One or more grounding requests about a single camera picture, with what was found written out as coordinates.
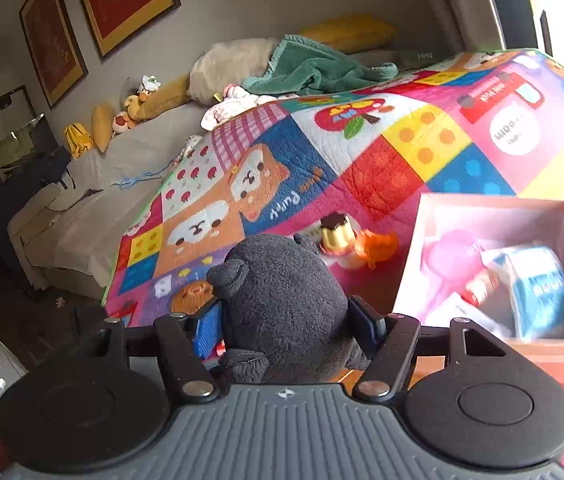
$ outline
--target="blue and white package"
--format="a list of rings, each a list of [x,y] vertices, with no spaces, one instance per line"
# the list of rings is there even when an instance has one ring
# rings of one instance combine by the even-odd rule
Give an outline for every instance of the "blue and white package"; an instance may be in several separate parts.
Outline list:
[[[508,287],[518,338],[564,335],[564,270],[550,248],[507,251],[490,267]]]

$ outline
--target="pink box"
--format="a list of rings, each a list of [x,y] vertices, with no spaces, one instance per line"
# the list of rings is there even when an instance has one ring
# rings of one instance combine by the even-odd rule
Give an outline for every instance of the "pink box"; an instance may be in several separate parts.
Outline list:
[[[428,283],[430,280],[421,270],[425,242],[455,229],[473,234],[486,250],[538,242],[550,247],[564,268],[564,202],[422,194],[393,312],[426,319],[426,307],[436,285]],[[509,338],[506,341],[564,384],[564,339],[522,342]],[[422,377],[443,367],[443,358],[419,358],[415,376]]]

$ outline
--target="green blanket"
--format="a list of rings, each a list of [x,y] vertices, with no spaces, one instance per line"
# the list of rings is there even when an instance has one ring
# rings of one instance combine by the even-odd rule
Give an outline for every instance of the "green blanket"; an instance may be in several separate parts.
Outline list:
[[[242,87],[252,94],[333,94],[389,81],[398,73],[393,63],[367,68],[353,58],[303,36],[286,34],[262,77],[249,77]]]

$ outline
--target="beige couch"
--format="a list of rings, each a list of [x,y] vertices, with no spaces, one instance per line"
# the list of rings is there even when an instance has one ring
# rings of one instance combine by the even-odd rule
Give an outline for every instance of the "beige couch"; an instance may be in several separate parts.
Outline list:
[[[185,104],[116,136],[103,155],[89,150],[69,163],[68,190],[50,184],[26,203],[9,222],[8,235],[34,288],[52,285],[102,297],[120,239],[155,196],[166,172],[144,176],[131,187],[117,183],[166,167],[188,136],[202,134],[205,110]],[[101,191],[82,198],[88,189]]]

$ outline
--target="gray plush toy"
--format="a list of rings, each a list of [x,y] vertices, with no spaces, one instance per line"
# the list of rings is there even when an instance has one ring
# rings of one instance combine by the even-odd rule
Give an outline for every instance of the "gray plush toy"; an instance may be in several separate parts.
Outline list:
[[[368,365],[351,336],[347,297],[308,238],[250,236],[206,279],[224,300],[220,380],[322,383]]]

